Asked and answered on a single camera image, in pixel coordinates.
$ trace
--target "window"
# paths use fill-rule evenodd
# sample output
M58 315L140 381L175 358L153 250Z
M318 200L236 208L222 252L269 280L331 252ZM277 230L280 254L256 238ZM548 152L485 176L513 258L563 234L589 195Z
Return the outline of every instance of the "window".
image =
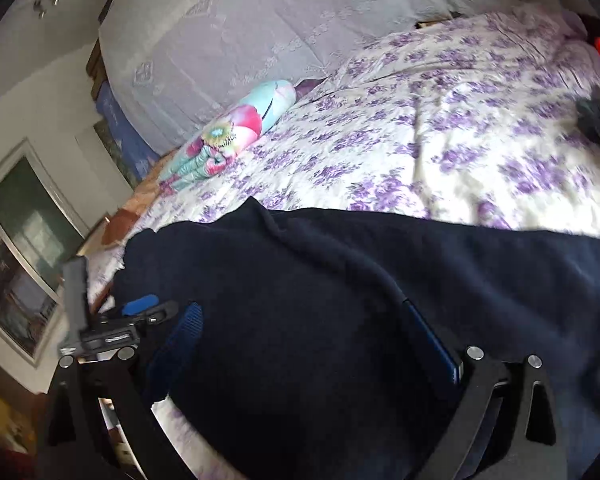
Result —
M0 333L33 364L84 232L25 140L0 165Z

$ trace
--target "wooden headboard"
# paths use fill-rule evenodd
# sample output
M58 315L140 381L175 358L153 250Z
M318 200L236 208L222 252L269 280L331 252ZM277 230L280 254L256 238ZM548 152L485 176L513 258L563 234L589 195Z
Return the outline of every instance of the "wooden headboard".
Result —
M100 15L98 16L98 22L102 24L104 19L107 17L109 7L111 7L113 0L107 0L104 4ZM102 83L107 80L107 69L104 66L104 60L102 59L102 53L100 51L100 40L96 41L89 60L87 62L87 74L93 79L93 86L91 87L91 98L95 101L100 93L100 87Z

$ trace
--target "bed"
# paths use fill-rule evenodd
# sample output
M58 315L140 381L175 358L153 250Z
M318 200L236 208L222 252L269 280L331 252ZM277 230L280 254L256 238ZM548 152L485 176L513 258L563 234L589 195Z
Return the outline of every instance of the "bed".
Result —
M366 44L224 173L160 197L127 239L213 222L249 196L273 209L600 237L600 148L577 130L575 108L600 84L600 58L567 18L522 4ZM90 260L91 301L122 254ZM198 478L239 476L169 399L154 413Z

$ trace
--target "silver screw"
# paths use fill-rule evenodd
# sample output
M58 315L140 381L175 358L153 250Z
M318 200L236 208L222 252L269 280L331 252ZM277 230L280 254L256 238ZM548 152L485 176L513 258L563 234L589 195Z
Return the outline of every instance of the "silver screw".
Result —
M74 364L74 358L71 357L70 355L65 355L64 357L60 358L60 360L58 361L58 364L60 365L61 368L68 368L69 366Z
M477 346L469 346L469 348L466 349L466 354L474 361L479 361L484 357L482 348Z
M121 359L123 361L127 361L129 359L131 359L134 355L136 354L136 351L131 348L131 346L125 346L124 348L121 348L120 350L118 350L118 359Z
M542 366L542 359L537 355L530 355L526 358L526 362L528 362L533 368L539 368Z

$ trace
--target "ceiling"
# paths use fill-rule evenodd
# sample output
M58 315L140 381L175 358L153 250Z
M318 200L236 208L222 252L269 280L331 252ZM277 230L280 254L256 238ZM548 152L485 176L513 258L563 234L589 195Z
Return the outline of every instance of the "ceiling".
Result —
M107 0L60 0L42 19L35 0L15 0L0 20L0 97L35 71L98 37Z

